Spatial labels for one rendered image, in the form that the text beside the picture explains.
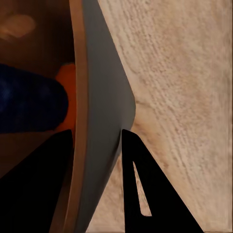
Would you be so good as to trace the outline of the trash can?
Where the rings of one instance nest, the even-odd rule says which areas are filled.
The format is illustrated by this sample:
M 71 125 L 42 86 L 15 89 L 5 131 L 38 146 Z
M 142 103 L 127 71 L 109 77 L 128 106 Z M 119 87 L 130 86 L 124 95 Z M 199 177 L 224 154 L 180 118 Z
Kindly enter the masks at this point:
M 0 0 L 0 64 L 55 79 L 76 63 L 76 136 L 49 233 L 85 233 L 135 119 L 135 97 L 98 0 Z M 58 127 L 58 126 L 57 126 Z M 0 179 L 52 131 L 0 134 Z

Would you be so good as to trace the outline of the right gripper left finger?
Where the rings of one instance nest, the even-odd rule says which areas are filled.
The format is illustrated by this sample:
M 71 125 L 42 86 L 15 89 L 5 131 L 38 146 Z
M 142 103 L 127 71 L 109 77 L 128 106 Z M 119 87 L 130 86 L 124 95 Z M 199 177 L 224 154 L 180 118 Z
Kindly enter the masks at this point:
M 72 149 L 56 133 L 0 179 L 0 233 L 49 233 Z

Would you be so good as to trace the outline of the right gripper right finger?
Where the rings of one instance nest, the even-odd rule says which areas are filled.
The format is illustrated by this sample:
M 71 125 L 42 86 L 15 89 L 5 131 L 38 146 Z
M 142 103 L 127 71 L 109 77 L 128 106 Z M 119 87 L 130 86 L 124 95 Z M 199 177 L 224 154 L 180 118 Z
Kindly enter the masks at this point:
M 133 162 L 152 216 L 141 214 Z M 141 138 L 125 129 L 122 168 L 125 233 L 203 233 Z

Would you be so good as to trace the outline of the can of soda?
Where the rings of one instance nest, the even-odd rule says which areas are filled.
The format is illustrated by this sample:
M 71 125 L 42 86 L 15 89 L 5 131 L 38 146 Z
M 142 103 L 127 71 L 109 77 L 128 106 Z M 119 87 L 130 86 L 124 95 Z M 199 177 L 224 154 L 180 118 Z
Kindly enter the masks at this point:
M 0 64 L 0 134 L 52 131 L 67 106 L 57 80 Z
M 73 149 L 71 155 L 74 155 L 75 136 L 76 136 L 76 63 L 75 61 L 61 64 L 60 70 L 55 79 L 62 84 L 67 94 L 67 113 L 62 123 L 57 127 L 57 132 L 71 129 L 73 138 Z

